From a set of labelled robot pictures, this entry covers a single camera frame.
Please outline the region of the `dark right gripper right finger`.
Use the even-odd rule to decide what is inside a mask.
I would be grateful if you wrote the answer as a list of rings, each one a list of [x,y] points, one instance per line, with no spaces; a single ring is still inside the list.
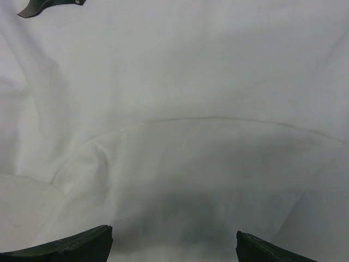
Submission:
[[[275,246],[252,234],[237,231],[236,253],[239,262],[316,262]]]

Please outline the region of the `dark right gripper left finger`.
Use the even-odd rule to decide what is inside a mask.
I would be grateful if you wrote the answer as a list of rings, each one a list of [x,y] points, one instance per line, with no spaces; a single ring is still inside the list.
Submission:
[[[1,262],[104,262],[112,247],[112,227],[100,225],[31,248],[1,253]]]

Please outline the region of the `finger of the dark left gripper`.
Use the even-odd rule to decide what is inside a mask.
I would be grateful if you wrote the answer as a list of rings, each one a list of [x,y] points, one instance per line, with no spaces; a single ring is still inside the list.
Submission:
[[[40,15],[45,9],[57,5],[76,4],[84,5],[85,0],[30,0],[27,6],[17,15],[24,19]]]

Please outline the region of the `white t-shirt with robot print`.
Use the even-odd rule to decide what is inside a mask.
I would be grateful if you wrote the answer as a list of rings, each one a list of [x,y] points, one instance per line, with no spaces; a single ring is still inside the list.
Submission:
[[[1,251],[348,261],[348,1],[1,1]]]

